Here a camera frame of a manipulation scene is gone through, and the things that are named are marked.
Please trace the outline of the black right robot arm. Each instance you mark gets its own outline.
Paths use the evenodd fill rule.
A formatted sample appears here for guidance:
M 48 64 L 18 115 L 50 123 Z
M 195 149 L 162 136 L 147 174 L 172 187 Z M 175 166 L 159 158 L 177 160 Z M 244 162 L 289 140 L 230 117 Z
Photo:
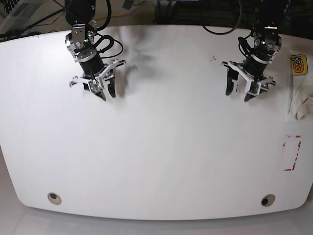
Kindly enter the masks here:
M 94 19 L 96 1 L 94 0 L 66 0 L 65 19 L 71 25 L 71 32 L 66 36 L 66 46 L 75 62 L 79 63 L 82 77 L 73 77 L 69 85 L 82 83 L 84 89 L 99 98 L 106 100 L 104 90 L 108 89 L 111 97 L 115 98 L 115 76 L 114 68 L 118 61 L 105 64 L 100 56 L 101 53 L 111 49 L 114 39 L 110 35 L 100 36 L 98 41 L 94 40 L 97 33 L 105 29 L 112 16 L 112 7 L 109 0 L 106 1 L 108 15 L 105 23 L 98 27 Z

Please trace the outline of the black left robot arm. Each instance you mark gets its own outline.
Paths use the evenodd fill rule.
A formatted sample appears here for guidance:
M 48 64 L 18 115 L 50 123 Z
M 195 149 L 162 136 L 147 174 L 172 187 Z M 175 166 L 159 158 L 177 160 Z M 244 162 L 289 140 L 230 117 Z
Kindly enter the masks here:
M 248 36 L 238 38 L 239 49 L 246 59 L 242 63 L 223 62 L 227 67 L 225 95 L 231 95 L 238 77 L 241 76 L 246 82 L 245 102 L 266 93 L 270 86 L 276 85 L 273 77 L 264 76 L 264 70 L 272 63 L 282 44 L 277 31 L 278 13 L 268 7 L 259 7 L 255 12 L 256 23 L 253 30 Z

